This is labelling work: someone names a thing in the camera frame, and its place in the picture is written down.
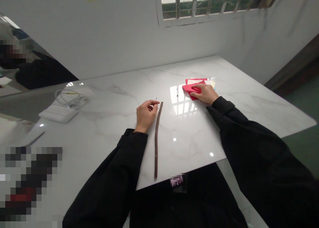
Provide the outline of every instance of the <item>wooden rod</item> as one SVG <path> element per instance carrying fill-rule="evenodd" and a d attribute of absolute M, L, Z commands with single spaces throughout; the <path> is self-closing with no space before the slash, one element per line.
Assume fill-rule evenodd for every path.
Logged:
<path fill-rule="evenodd" d="M 160 113 L 162 112 L 162 106 L 163 106 L 163 102 L 160 103 L 159 114 L 157 115 L 157 122 L 156 122 L 156 129 L 155 129 L 155 173 L 154 173 L 155 179 L 157 178 L 157 152 L 158 152 L 157 135 L 159 132 Z"/>

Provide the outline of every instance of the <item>black jacket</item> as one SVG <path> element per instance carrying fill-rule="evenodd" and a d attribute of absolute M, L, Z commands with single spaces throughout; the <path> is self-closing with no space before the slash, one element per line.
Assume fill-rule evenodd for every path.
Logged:
<path fill-rule="evenodd" d="M 222 97 L 207 110 L 220 128 L 222 145 L 241 191 L 267 225 L 319 227 L 318 181 L 287 145 L 267 128 L 249 121 Z M 147 134 L 126 130 L 117 147 L 77 195 L 64 217 L 63 227 L 123 226 L 132 207 L 147 138 Z M 180 204 L 181 208 L 174 211 L 183 212 L 186 217 L 178 221 L 180 227 L 191 226 L 188 217 L 200 220 L 200 213 L 210 221 L 198 221 L 196 227 L 229 227 L 228 218 L 218 208 L 206 209 L 184 199 Z M 157 217 L 153 227 L 159 226 L 159 221 L 163 227 L 176 223 L 170 211 L 162 214 L 166 216 Z"/>

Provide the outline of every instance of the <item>red folded paper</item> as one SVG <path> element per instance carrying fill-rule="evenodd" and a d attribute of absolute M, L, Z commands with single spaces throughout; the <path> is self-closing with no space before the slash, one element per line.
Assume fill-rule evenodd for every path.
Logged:
<path fill-rule="evenodd" d="M 183 89 L 184 89 L 186 92 L 188 92 L 188 94 L 189 94 L 189 96 L 190 96 L 190 98 L 191 98 L 192 100 L 196 100 L 196 99 L 198 99 L 198 98 L 196 98 L 196 97 L 194 97 L 194 96 L 191 96 L 191 95 L 190 95 L 191 92 L 195 92 L 195 93 L 198 93 L 198 94 L 200 94 L 200 93 L 202 92 L 202 90 L 201 90 L 200 88 L 192 88 L 192 86 L 193 86 L 193 85 L 196 85 L 196 84 L 205 84 L 205 82 L 202 80 L 202 81 L 199 82 L 199 83 L 189 84 L 189 85 L 183 85 L 183 86 L 182 86 Z"/>
<path fill-rule="evenodd" d="M 207 78 L 203 78 L 203 79 L 190 79 L 190 80 L 208 80 Z"/>

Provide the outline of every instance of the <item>marble table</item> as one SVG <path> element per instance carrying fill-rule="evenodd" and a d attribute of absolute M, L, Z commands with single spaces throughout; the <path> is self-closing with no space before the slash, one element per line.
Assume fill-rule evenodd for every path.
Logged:
<path fill-rule="evenodd" d="M 45 131 L 33 148 L 63 147 L 62 161 L 48 183 L 47 194 L 51 195 L 42 196 L 40 207 L 50 207 L 52 214 L 65 214 L 90 175 L 116 147 L 125 129 L 135 128 L 136 108 L 145 100 L 163 101 L 158 178 L 154 180 L 154 123 L 148 132 L 137 189 L 225 159 L 219 128 L 208 115 L 206 105 L 190 100 L 182 90 L 187 78 L 214 80 L 220 96 L 279 137 L 316 124 L 219 56 L 76 81 L 67 88 L 86 93 L 89 102 L 67 124 L 40 119 L 20 144 Z M 43 209 L 37 208 L 39 217 L 42 212 Z"/>

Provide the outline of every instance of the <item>cable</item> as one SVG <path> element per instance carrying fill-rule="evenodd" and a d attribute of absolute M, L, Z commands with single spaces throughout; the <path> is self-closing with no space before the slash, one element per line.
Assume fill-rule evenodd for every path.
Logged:
<path fill-rule="evenodd" d="M 63 98 L 62 94 L 73 94 L 73 93 L 62 93 L 63 91 L 71 91 L 74 94 L 77 94 L 77 96 L 74 99 L 71 99 L 70 101 L 67 101 L 65 98 Z M 79 94 L 78 92 L 74 91 L 74 90 L 67 90 L 67 89 L 63 89 L 63 90 L 57 90 L 54 94 L 55 99 L 58 101 L 58 103 L 62 104 L 62 105 L 67 105 L 69 108 L 72 106 L 76 106 L 79 104 L 79 102 L 81 101 L 82 98 L 85 98 L 85 96 L 83 94 Z"/>

